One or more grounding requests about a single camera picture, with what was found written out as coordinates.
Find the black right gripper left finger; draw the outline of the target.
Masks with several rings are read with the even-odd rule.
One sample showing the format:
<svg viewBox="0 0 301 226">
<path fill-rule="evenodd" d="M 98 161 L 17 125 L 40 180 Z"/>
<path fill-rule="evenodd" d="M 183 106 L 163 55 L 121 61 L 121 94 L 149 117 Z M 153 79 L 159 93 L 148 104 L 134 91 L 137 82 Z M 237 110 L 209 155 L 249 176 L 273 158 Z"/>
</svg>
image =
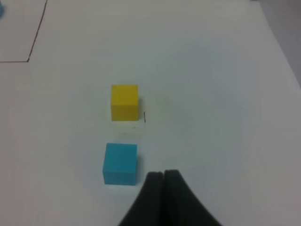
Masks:
<svg viewBox="0 0 301 226">
<path fill-rule="evenodd" d="M 162 209 L 163 173 L 149 172 L 121 226 L 159 226 Z"/>
</svg>

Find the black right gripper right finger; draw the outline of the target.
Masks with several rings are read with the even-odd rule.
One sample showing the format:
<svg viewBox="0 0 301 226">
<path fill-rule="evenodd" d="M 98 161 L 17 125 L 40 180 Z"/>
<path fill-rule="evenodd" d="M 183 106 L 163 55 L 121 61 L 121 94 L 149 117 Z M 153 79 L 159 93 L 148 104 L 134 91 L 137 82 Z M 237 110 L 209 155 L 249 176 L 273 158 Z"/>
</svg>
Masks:
<svg viewBox="0 0 301 226">
<path fill-rule="evenodd" d="M 164 172 L 163 225 L 219 226 L 220 223 L 202 205 L 178 170 Z"/>
</svg>

